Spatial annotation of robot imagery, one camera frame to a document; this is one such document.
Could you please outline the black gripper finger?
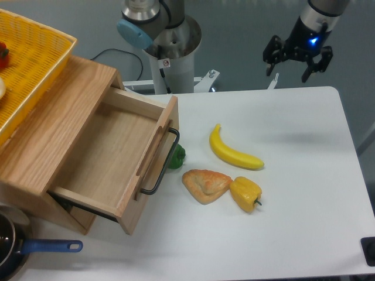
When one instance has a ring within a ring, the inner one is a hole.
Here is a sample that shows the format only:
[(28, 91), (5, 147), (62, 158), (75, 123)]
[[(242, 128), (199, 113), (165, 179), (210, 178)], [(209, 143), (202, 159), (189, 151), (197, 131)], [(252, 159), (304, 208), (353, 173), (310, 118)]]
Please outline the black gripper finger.
[(274, 67), (283, 62), (285, 53), (285, 42), (277, 35), (274, 35), (266, 45), (262, 58), (267, 64), (266, 76), (270, 76)]
[(333, 50), (331, 46), (325, 46), (321, 48), (321, 59), (315, 63), (313, 57), (310, 54), (304, 55), (304, 59), (307, 63), (307, 68), (304, 71), (301, 81), (303, 83), (307, 82), (308, 78), (313, 73), (324, 73), (333, 58)]

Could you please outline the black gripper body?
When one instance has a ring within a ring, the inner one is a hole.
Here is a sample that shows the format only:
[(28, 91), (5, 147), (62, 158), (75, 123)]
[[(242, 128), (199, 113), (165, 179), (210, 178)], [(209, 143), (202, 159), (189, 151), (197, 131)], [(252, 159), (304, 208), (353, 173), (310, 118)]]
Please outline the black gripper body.
[(337, 17), (300, 15), (282, 48), (282, 61), (311, 61), (319, 54), (321, 61), (330, 61), (332, 48), (324, 44), (336, 23)]

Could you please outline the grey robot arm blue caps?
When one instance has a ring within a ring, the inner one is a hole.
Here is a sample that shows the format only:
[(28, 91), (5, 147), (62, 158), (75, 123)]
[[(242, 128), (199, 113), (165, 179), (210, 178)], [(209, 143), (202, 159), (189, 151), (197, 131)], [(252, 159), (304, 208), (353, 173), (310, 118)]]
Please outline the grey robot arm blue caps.
[[(308, 1), (289, 37), (274, 35), (262, 53), (270, 76), (275, 65), (287, 60), (305, 62), (301, 80), (326, 71), (333, 51), (325, 45), (348, 1)], [(185, 14), (184, 1), (124, 1), (117, 23), (121, 37), (135, 48), (156, 59), (180, 59), (197, 49), (202, 31)]]

